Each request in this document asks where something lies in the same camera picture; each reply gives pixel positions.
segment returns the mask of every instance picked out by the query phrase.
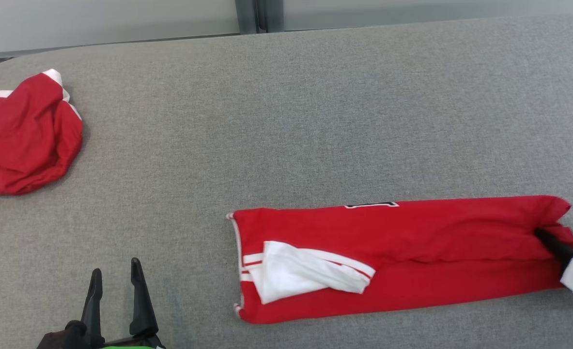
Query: white trim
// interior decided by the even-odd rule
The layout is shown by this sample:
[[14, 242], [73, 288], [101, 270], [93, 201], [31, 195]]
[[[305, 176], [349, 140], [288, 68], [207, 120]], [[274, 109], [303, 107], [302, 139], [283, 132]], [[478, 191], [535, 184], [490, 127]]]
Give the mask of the white trim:
[[48, 77], [50, 77], [52, 80], [54, 80], [58, 85], [60, 85], [60, 87], [62, 87], [62, 76], [60, 75], [60, 73], [58, 73], [58, 70], [56, 69], [50, 69], [47, 71], [43, 71], [43, 74], [47, 75]]
[[256, 263], [256, 264], [252, 264], [252, 265], [246, 265], [244, 268], [246, 268], [247, 271], [250, 271], [250, 270], [260, 268], [261, 265], [263, 265], [263, 264], [262, 263]]
[[[56, 69], [50, 69], [47, 71], [43, 71], [43, 74], [47, 75], [48, 77], [50, 77], [52, 80], [54, 80], [58, 85], [60, 85], [60, 87], [62, 88], [62, 75], [60, 75], [60, 73], [58, 72], [58, 70]], [[73, 109], [73, 112], [76, 113], [77, 117], [82, 120], [82, 117], [80, 116], [80, 113], [77, 112], [76, 107], [73, 106], [73, 104], [69, 103], [69, 101], [71, 100], [71, 95], [69, 95], [69, 93], [67, 92], [67, 90], [65, 90], [64, 88], [62, 89], [62, 100], [67, 102], [67, 104], [69, 104], [69, 106], [71, 107], [71, 109]]]
[[253, 281], [249, 272], [239, 274], [239, 281]]
[[244, 256], [244, 264], [257, 263], [263, 260], [263, 253], [260, 254], [246, 254]]
[[372, 269], [372, 267], [365, 265], [361, 261], [356, 261], [348, 257], [341, 256], [340, 254], [333, 254], [332, 252], [321, 251], [321, 250], [313, 250], [311, 248], [302, 248], [302, 251], [305, 251], [315, 257], [321, 258], [322, 260], [332, 261], [334, 263], [346, 265], [347, 267], [351, 267], [353, 269], [363, 272], [364, 274], [366, 274], [371, 278], [374, 276], [375, 273], [375, 270]]
[[[235, 228], [235, 239], [237, 240], [237, 264], [239, 267], [239, 280], [240, 281], [247, 281], [247, 278], [249, 277], [249, 281], [251, 281], [251, 276], [249, 274], [247, 274], [247, 276], [244, 276], [243, 271], [244, 271], [244, 266], [241, 263], [242, 257], [241, 257], [241, 233], [239, 232], [239, 226], [237, 225], [237, 221], [235, 220], [235, 215], [234, 213], [229, 213], [226, 215], [227, 219], [230, 219], [232, 222], [233, 227]], [[235, 304], [235, 311], [237, 312], [237, 316], [239, 315], [239, 311], [244, 307], [244, 294], [243, 292], [241, 292], [241, 305]]]
[[9, 97], [11, 93], [13, 93], [13, 90], [11, 89], [0, 89], [0, 98]]

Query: gray fabric surface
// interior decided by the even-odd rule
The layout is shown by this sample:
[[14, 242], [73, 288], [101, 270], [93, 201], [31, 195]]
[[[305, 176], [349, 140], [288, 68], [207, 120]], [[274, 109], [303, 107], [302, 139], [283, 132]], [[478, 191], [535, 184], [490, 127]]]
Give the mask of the gray fabric surface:
[[48, 68], [85, 144], [61, 181], [0, 197], [0, 348], [36, 347], [79, 318], [95, 267], [103, 334], [125, 336], [132, 256], [171, 349], [573, 348], [563, 289], [249, 325], [232, 310], [225, 219], [446, 197], [573, 203], [573, 16], [72, 48], [1, 63], [0, 89]]

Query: red fabric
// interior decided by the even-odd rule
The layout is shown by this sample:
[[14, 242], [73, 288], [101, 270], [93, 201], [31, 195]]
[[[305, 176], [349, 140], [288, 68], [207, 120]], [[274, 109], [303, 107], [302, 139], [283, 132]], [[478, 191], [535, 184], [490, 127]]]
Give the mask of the red fabric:
[[0, 194], [32, 192], [71, 166], [82, 145], [82, 121], [62, 91], [41, 73], [0, 97]]
[[238, 315], [251, 323], [275, 323], [561, 287], [559, 263], [534, 236], [534, 229], [543, 227], [573, 245], [570, 228], [558, 223], [570, 208], [563, 199], [530, 196], [397, 204], [235, 212], [242, 255], [261, 253], [262, 242], [274, 240], [341, 254], [377, 271], [363, 294], [322, 289], [266, 305], [254, 284], [242, 281]]

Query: white wall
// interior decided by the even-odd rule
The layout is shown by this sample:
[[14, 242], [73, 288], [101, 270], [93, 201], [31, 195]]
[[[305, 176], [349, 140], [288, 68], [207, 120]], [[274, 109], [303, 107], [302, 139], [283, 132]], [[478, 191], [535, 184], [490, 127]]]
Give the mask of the white wall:
[[296, 31], [560, 13], [573, 13], [573, 0], [284, 0], [284, 27]]
[[[573, 13], [573, 0], [284, 0], [287, 30]], [[234, 0], [0, 0], [0, 57], [237, 33]]]
[[0, 52], [236, 32], [234, 0], [0, 0]]

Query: red jersey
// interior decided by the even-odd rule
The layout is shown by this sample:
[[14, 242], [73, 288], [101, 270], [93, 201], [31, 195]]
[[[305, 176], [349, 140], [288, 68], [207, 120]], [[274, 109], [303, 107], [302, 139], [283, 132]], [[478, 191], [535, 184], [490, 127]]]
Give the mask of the red jersey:
[[0, 90], [0, 194], [26, 194], [62, 177], [82, 146], [82, 119], [50, 69]]
[[[242, 291], [235, 309], [248, 322], [275, 323], [561, 287], [559, 263], [534, 229], [545, 228], [573, 245], [570, 228], [558, 223], [569, 208], [559, 197], [528, 196], [238, 210], [229, 215], [237, 231]], [[262, 301], [255, 286], [259, 280], [252, 276], [268, 259], [268, 243], [304, 254], [296, 262], [304, 273], [310, 271], [305, 269], [311, 258], [355, 270], [347, 279], [363, 280], [357, 281], [360, 288], [343, 291], [312, 284], [313, 291]], [[282, 268], [284, 263], [273, 265]], [[336, 269], [328, 267], [330, 272]], [[283, 275], [266, 266], [264, 272], [264, 279], [273, 272]], [[288, 275], [282, 283], [304, 280], [298, 275]]]

